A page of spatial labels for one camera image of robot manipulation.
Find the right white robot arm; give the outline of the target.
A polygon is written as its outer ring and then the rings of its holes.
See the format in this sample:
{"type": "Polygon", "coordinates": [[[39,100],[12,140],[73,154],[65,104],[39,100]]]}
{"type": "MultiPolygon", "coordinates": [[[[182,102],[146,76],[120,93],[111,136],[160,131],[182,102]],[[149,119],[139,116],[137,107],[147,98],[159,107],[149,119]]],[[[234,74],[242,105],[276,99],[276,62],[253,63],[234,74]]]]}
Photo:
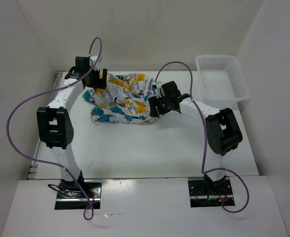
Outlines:
{"type": "Polygon", "coordinates": [[[214,166],[205,170],[206,155],[203,155],[202,173],[204,190],[215,194],[226,179],[225,157],[229,157],[243,140],[235,115],[230,108],[219,109],[181,94],[174,81],[153,86],[155,95],[149,98],[150,116],[159,118],[170,111],[189,115],[202,122],[205,151],[210,148],[215,160],[214,166]]]}

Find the colourful printed shorts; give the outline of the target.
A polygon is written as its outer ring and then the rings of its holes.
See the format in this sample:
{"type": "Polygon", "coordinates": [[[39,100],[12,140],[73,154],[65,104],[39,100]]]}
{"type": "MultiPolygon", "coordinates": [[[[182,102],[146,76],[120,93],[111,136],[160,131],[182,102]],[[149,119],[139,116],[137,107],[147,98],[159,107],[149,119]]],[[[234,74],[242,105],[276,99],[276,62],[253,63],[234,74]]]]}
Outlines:
{"type": "Polygon", "coordinates": [[[127,75],[107,74],[105,89],[89,88],[82,95],[93,105],[91,121],[107,123],[152,123],[158,121],[150,115],[149,99],[156,96],[154,79],[141,73],[127,75]]]}

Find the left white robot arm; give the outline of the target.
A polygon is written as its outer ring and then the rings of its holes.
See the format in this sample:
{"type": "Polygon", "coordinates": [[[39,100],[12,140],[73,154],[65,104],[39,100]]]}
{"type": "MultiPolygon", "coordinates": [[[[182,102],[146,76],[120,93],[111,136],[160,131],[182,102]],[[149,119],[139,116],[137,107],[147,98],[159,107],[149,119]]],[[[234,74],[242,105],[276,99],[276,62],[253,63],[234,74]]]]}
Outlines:
{"type": "Polygon", "coordinates": [[[39,138],[60,165],[61,182],[58,186],[50,185],[50,188],[69,198],[79,198],[86,190],[82,171],[76,164],[71,146],[74,128],[69,112],[85,87],[106,87],[107,70],[98,69],[99,61],[97,55],[76,57],[75,66],[64,77],[64,84],[56,97],[36,112],[39,138]]]}

